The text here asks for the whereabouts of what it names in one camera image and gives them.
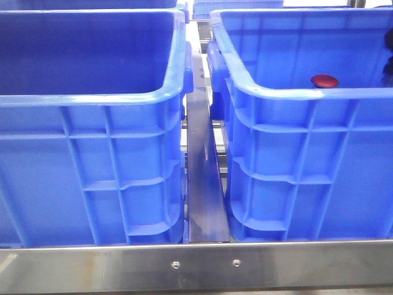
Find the plastic crate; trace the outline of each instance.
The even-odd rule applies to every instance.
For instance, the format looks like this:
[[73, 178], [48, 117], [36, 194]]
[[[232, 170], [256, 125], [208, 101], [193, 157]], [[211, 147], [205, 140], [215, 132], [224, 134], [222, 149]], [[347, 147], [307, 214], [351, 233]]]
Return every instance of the plastic crate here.
[[0, 39], [0, 247], [180, 242], [183, 13], [0, 12]]
[[0, 10], [58, 9], [169, 9], [184, 11], [190, 21], [188, 3], [184, 0], [1, 0]]
[[283, 4], [284, 0], [195, 0], [192, 18], [209, 19], [210, 12], [217, 9], [282, 8]]
[[[212, 12], [239, 241], [392, 237], [392, 9]], [[338, 88], [313, 88], [315, 74]]]

